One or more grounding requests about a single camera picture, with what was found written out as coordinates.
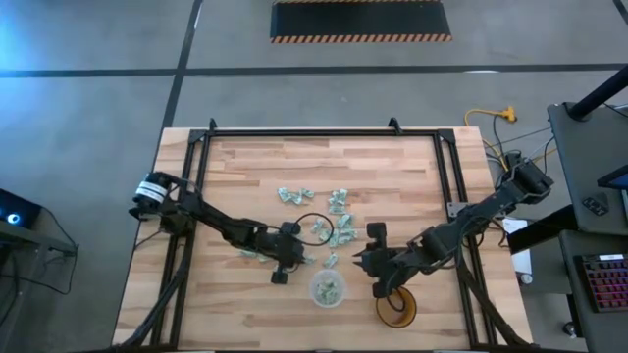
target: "plastic container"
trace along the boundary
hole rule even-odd
[[[336,270],[321,270],[310,281],[310,297],[321,308],[336,308],[345,293],[346,282]]]

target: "concrete floor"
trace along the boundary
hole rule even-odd
[[[205,0],[190,68],[621,63],[628,26],[612,1],[443,0],[454,41],[271,45],[271,0]],[[0,0],[0,70],[172,69],[192,0]],[[612,72],[187,77],[174,126],[459,126],[465,111],[512,105],[502,139],[549,126],[546,106],[582,98]],[[152,164],[173,85],[163,77],[0,78],[0,187],[46,205],[80,243],[73,291],[34,288],[8,351],[109,344],[137,223],[127,213]],[[628,93],[611,103],[625,103]],[[492,119],[472,118],[494,140]],[[546,131],[507,145],[531,153]],[[569,202],[558,157],[551,196],[516,215]],[[545,251],[543,256],[553,256]],[[48,276],[63,285],[68,266]],[[537,343],[584,349],[560,332],[561,296],[525,293]]]

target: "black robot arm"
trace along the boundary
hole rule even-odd
[[[249,219],[234,219],[203,200],[200,190],[188,191],[190,182],[162,172],[150,173],[139,185],[133,198],[136,207],[130,213],[139,220],[160,218],[160,229],[169,234],[187,234],[199,221],[217,230],[231,246],[254,251],[278,261],[271,282],[285,284],[290,269],[304,262],[303,244],[295,235],[299,224],[284,222],[269,232],[268,225]],[[170,194],[179,189],[179,197]]]
[[[355,264],[368,276],[378,279],[373,284],[373,296],[388,297],[418,273],[429,275],[455,258],[459,278],[467,283],[492,317],[506,342],[512,345],[527,344],[506,324],[486,293],[473,279],[461,253],[464,237],[483,232],[493,217],[512,212],[517,204],[540,202],[548,196],[553,184],[532,161],[514,166],[504,176],[504,180],[494,194],[478,204],[464,207],[453,221],[425,229],[404,247],[387,246],[385,224],[368,224],[367,234],[375,241],[356,254],[360,261]]]

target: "wooden tabletop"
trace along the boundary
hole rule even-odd
[[[164,130],[156,171],[179,176],[189,128]],[[493,192],[480,131],[456,127],[455,135],[471,202]],[[429,226],[445,221],[436,157],[430,137],[254,137],[213,138],[203,196],[234,218],[269,225],[293,221],[308,212],[328,214],[333,190],[348,189],[348,212],[358,238],[336,250],[335,266],[347,283],[335,309],[317,307],[308,284],[330,255],[324,247],[306,247],[318,261],[289,275],[287,285],[270,283],[276,262],[261,264],[239,255],[215,230],[200,225],[196,233],[180,349],[463,349],[468,339],[453,270],[418,275],[406,287],[418,304],[407,328],[389,328],[378,319],[371,296],[373,279],[353,265],[351,255],[368,241],[365,225],[386,222],[389,245],[403,245]],[[445,148],[450,185],[453,173]],[[304,205],[284,204],[277,189],[305,187],[316,192]],[[315,219],[304,220],[307,231]],[[138,240],[157,223],[142,225]],[[531,333],[510,254],[497,247],[499,233],[487,233],[480,247],[491,299],[524,339]],[[124,341],[153,306],[168,236],[160,234],[135,251],[114,342]],[[474,313],[484,337],[479,306]],[[169,324],[164,330],[168,332]]]

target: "rgb keyboard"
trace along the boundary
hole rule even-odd
[[[595,312],[628,310],[628,254],[576,256],[574,260]]]

